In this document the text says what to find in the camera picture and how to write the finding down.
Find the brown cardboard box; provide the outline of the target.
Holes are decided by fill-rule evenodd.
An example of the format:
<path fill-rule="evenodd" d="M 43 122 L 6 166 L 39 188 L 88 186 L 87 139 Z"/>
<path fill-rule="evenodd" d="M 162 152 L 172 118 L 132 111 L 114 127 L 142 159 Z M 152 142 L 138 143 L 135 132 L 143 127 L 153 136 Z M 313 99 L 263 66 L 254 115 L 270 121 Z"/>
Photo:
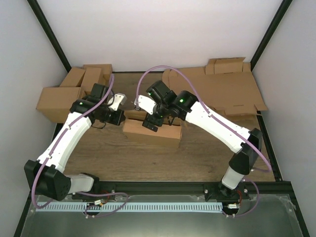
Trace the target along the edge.
<path fill-rule="evenodd" d="M 147 145 L 178 148 L 182 137 L 182 121 L 176 118 L 173 125 L 165 119 L 156 132 L 142 126 L 146 112 L 128 110 L 124 112 L 123 133 L 130 141 Z"/>

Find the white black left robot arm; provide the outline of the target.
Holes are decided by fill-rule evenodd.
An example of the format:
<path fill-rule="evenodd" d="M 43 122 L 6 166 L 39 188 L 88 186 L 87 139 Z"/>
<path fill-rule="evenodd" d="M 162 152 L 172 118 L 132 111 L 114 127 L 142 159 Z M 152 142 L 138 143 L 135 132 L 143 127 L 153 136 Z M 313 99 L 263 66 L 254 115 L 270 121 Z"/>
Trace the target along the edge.
<path fill-rule="evenodd" d="M 94 84 L 91 95 L 77 99 L 71 106 L 67 119 L 49 147 L 37 160 L 29 160 L 24 171 L 31 195 L 44 195 L 61 201 L 68 194 L 83 192 L 89 199 L 100 196 L 97 177 L 86 173 L 65 175 L 70 155 L 81 137 L 96 121 L 120 125 L 124 111 L 119 107 L 127 100 L 126 95 L 113 93 L 111 86 Z"/>

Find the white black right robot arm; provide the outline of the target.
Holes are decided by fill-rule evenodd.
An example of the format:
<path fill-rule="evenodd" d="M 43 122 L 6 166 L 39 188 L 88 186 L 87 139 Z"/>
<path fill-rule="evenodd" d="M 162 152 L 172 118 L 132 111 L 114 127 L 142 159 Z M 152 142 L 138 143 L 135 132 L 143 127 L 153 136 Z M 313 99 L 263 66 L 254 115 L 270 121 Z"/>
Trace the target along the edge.
<path fill-rule="evenodd" d="M 156 132 L 167 119 L 172 125 L 175 118 L 205 130 L 223 142 L 234 154 L 218 185 L 217 193 L 230 199 L 237 193 L 237 186 L 254 166 L 262 148 L 262 132 L 257 128 L 241 127 L 209 107 L 203 107 L 198 98 L 188 91 L 176 94 L 161 80 L 138 95 L 134 104 L 146 111 L 143 126 Z"/>

